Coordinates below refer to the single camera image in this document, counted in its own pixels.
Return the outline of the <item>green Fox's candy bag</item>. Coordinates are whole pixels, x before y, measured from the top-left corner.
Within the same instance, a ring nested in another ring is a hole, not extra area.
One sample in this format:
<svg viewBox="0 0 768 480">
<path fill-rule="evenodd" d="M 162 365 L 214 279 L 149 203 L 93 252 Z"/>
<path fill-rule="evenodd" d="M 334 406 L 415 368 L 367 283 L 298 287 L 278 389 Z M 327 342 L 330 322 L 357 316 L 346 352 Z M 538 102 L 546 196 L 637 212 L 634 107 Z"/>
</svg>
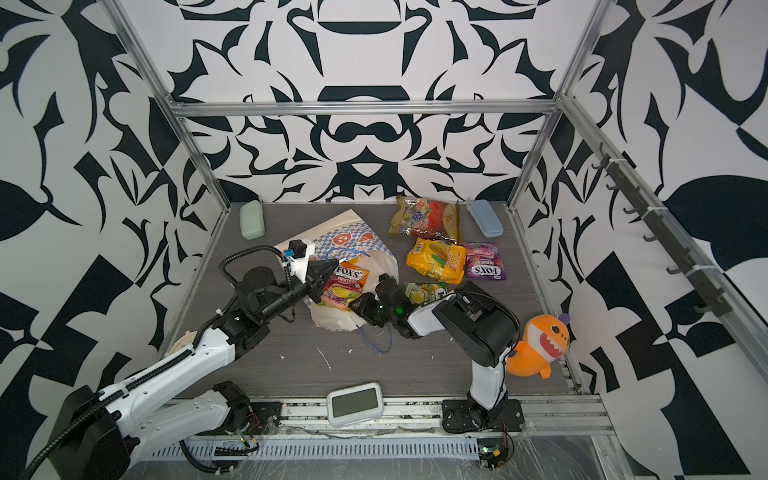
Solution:
<svg viewBox="0 0 768 480">
<path fill-rule="evenodd" d="M 423 305 L 438 301 L 450 293 L 448 285 L 444 282 L 405 282 L 403 284 L 403 289 L 409 301 L 415 305 Z"/>
</svg>

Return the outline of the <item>orange Fox's fruits candy bag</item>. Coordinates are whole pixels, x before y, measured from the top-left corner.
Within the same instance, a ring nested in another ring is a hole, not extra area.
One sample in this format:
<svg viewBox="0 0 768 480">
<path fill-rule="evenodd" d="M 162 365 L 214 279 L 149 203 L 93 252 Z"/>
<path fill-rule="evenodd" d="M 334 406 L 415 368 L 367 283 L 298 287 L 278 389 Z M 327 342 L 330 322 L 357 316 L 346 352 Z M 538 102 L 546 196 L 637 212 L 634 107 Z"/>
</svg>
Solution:
<svg viewBox="0 0 768 480">
<path fill-rule="evenodd" d="M 363 293 L 369 271 L 352 263 L 341 263 L 331 275 L 322 296 L 324 306 L 349 310 L 349 305 Z"/>
</svg>

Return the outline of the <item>checkered paper bag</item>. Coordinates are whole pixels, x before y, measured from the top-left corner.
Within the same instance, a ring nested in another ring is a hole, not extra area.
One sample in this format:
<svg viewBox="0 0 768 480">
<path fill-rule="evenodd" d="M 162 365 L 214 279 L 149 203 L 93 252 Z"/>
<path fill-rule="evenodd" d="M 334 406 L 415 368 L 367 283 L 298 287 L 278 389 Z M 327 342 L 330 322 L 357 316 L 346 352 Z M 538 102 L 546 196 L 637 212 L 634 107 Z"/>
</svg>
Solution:
<svg viewBox="0 0 768 480">
<path fill-rule="evenodd" d="M 286 250 L 289 242 L 296 239 L 308 245 L 311 258 L 339 261 L 321 301 L 306 302 L 312 321 L 319 328 L 342 332 L 363 326 L 365 321 L 349 308 L 351 302 L 372 293 L 381 276 L 399 278 L 398 262 L 392 250 L 374 232 L 372 224 L 353 209 L 326 220 L 317 215 L 311 217 L 308 229 L 284 237 L 276 248 Z"/>
</svg>

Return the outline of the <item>yellow snack bag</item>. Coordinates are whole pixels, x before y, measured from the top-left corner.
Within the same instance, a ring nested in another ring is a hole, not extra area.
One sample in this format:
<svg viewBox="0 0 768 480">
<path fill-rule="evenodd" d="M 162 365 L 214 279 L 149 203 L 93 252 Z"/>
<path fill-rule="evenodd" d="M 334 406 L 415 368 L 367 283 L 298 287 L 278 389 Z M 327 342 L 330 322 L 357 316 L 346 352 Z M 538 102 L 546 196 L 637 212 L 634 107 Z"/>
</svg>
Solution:
<svg viewBox="0 0 768 480">
<path fill-rule="evenodd" d="M 464 279 L 466 257 L 461 245 L 419 238 L 406 256 L 406 265 L 423 276 L 458 285 Z"/>
</svg>

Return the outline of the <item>gold fruit gummy bag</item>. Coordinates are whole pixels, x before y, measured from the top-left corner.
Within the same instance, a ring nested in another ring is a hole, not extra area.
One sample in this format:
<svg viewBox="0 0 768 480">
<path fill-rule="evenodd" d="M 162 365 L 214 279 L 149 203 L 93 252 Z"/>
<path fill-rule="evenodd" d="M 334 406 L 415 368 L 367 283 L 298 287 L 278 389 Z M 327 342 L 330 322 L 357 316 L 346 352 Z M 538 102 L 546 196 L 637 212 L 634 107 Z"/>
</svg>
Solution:
<svg viewBox="0 0 768 480">
<path fill-rule="evenodd" d="M 407 235 L 427 240 L 461 242 L 459 203 L 398 196 L 398 210 L 388 228 L 390 236 Z"/>
</svg>

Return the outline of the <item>purple candy bag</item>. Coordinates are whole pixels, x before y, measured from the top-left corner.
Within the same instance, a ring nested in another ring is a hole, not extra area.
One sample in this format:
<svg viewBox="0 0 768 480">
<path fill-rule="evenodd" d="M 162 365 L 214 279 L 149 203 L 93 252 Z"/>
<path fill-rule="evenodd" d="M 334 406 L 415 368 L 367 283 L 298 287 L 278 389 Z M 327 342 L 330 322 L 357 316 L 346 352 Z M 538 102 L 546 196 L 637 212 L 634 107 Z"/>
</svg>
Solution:
<svg viewBox="0 0 768 480">
<path fill-rule="evenodd" d="M 507 279 L 501 251 L 492 242 L 464 242 L 466 250 L 465 275 L 470 280 L 503 281 Z"/>
</svg>

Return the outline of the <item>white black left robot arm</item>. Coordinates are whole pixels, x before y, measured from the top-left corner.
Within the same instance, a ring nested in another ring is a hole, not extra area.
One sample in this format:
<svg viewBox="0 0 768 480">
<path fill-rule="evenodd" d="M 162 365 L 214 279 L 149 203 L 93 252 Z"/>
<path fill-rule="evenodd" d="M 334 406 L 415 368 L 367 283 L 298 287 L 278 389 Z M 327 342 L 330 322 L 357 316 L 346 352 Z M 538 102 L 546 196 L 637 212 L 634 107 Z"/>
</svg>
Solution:
<svg viewBox="0 0 768 480">
<path fill-rule="evenodd" d="M 290 259 L 282 282 L 268 267 L 249 270 L 191 343 L 121 382 L 68 395 L 35 459 L 49 460 L 62 479 L 119 479 L 149 455 L 196 434 L 245 427 L 251 402 L 230 381 L 182 403 L 172 400 L 252 350 L 273 318 L 305 299 L 320 302 L 338 265 L 336 259 Z"/>
</svg>

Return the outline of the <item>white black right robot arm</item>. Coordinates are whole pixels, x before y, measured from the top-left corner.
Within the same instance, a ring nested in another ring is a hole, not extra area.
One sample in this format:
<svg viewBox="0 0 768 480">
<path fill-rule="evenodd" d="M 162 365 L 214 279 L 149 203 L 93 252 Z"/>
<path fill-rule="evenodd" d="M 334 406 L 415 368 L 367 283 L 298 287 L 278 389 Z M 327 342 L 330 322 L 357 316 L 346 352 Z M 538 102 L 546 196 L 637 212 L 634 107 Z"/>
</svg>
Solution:
<svg viewBox="0 0 768 480">
<path fill-rule="evenodd" d="M 443 429 L 494 427 L 508 401 L 506 360 L 521 330 L 518 317 L 501 301 L 464 280 L 444 297 L 417 305 L 394 278 L 383 275 L 373 293 L 362 294 L 349 308 L 368 324 L 393 328 L 406 339 L 448 332 L 472 362 L 472 381 L 467 399 L 443 414 Z"/>
</svg>

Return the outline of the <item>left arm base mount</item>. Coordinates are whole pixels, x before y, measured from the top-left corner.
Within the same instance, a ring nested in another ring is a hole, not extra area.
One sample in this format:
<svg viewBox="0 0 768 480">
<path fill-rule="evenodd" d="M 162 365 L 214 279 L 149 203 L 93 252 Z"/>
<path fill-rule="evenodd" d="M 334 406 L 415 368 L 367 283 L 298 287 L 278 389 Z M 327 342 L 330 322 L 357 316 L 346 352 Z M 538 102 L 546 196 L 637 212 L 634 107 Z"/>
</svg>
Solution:
<svg viewBox="0 0 768 480">
<path fill-rule="evenodd" d="M 282 402 L 252 401 L 231 381 L 215 384 L 212 390 L 223 396 L 230 410 L 220 426 L 202 431 L 200 435 L 234 435 L 236 432 L 261 435 L 270 426 L 280 425 Z"/>
</svg>

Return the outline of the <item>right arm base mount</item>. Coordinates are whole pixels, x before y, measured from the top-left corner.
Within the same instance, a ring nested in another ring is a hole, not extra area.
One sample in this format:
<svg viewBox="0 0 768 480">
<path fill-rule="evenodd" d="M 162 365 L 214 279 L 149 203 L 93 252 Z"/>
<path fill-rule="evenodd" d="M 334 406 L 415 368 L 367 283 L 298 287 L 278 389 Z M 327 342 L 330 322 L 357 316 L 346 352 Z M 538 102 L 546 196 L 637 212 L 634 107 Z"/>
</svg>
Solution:
<svg viewBox="0 0 768 480">
<path fill-rule="evenodd" d="M 519 400 L 504 393 L 490 410 L 482 407 L 471 396 L 449 399 L 441 403 L 441 426 L 450 434 L 482 431 L 521 432 L 525 424 Z"/>
</svg>

